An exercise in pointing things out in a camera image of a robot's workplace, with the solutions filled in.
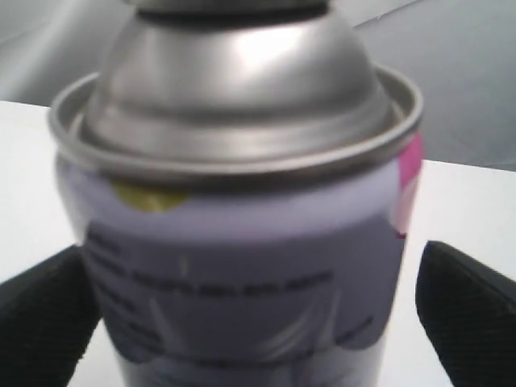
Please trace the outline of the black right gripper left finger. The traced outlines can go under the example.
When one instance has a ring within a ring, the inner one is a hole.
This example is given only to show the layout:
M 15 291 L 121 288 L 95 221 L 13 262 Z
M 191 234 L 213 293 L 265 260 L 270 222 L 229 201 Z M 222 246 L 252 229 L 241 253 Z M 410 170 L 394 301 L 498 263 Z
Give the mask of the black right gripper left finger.
M 101 319 L 78 247 L 1 284 L 1 384 L 66 386 Z

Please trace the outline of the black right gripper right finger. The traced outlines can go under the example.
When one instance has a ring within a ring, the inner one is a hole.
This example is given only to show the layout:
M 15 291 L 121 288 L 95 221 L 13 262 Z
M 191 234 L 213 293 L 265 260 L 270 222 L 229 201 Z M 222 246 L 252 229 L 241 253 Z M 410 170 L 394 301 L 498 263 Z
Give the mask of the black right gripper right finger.
M 454 386 L 515 384 L 515 282 L 440 241 L 422 252 L 420 323 Z

